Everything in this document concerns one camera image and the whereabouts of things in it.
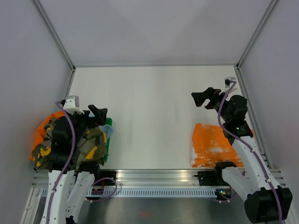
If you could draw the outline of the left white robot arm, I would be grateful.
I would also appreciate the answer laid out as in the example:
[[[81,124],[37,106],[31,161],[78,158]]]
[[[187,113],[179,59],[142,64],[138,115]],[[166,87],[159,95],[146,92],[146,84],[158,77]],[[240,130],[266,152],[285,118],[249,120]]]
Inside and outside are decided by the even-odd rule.
[[[48,170],[48,193],[42,224],[76,224],[91,185],[101,182],[100,165],[107,154],[107,108],[89,105],[88,110],[51,118],[40,149],[39,162]]]

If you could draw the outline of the camouflage trousers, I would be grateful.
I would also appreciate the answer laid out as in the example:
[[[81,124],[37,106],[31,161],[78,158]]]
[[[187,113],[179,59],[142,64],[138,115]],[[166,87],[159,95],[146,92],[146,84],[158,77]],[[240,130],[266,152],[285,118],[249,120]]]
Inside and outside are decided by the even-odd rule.
[[[34,168],[37,170],[61,170],[71,152],[72,133],[66,117],[62,116],[54,122],[52,119],[50,121],[53,126],[47,131],[48,137],[45,137],[44,141],[49,140],[51,142],[51,151],[47,156],[33,161]],[[105,163],[107,136],[101,127],[85,128],[80,125],[76,126],[74,123],[74,129],[75,148],[67,170],[89,162],[103,165]]]

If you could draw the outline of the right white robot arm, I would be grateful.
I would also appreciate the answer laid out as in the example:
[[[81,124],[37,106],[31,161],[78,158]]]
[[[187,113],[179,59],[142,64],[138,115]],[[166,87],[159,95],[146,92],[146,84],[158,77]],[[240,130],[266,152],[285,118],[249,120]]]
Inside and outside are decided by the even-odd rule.
[[[213,180],[227,183],[244,202],[250,222],[287,219],[292,193],[274,178],[257,148],[253,131],[245,116],[247,100],[212,87],[192,93],[197,107],[215,110],[224,123],[221,126],[197,123],[192,134],[194,168],[213,168]]]

